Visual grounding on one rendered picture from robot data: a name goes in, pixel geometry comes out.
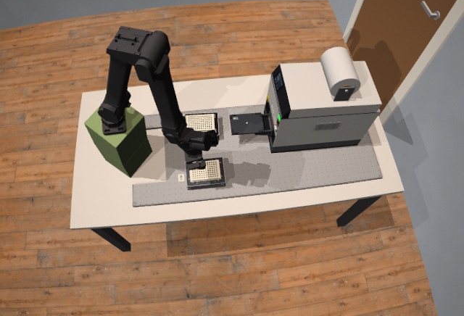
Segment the white cylinder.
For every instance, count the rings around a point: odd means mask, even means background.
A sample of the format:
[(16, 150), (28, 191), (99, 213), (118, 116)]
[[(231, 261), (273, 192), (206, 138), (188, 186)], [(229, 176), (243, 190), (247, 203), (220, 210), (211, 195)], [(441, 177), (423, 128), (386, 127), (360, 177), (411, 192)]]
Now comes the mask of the white cylinder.
[(335, 96), (339, 87), (350, 85), (355, 87), (352, 94), (361, 86), (355, 66), (349, 52), (344, 47), (333, 47), (325, 51), (320, 57), (329, 90)]

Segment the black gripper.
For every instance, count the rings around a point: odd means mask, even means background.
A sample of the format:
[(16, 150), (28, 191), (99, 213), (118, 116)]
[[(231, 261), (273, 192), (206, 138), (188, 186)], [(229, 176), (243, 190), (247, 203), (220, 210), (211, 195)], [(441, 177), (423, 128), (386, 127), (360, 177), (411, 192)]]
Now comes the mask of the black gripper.
[[(193, 156), (193, 155), (188, 151), (189, 149), (190, 149), (190, 148), (188, 148), (188, 149), (183, 149), (183, 150), (184, 150), (184, 153), (185, 153), (185, 161), (186, 161), (186, 164), (188, 165), (188, 169), (189, 169), (189, 170), (195, 170), (195, 169), (203, 170), (203, 169), (205, 169), (205, 167), (206, 167), (206, 162), (205, 162), (205, 161), (193, 163), (193, 161), (203, 160), (202, 154), (198, 154), (198, 155)], [(203, 166), (205, 166), (205, 167), (203, 167)]]

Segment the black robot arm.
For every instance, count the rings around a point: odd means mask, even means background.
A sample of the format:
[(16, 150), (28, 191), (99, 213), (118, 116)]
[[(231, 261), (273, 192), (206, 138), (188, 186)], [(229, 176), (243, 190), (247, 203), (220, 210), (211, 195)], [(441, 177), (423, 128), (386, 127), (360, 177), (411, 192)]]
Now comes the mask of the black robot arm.
[(124, 117), (125, 108), (131, 105), (128, 81), (133, 65), (138, 79), (149, 84), (166, 139), (182, 149), (191, 147), (188, 151), (193, 156), (202, 154), (218, 145), (218, 136), (214, 130), (201, 132), (187, 128), (170, 74), (169, 52), (170, 44), (164, 32), (120, 26), (106, 52), (111, 56), (107, 92), (98, 111), (102, 132), (107, 136), (127, 131)]

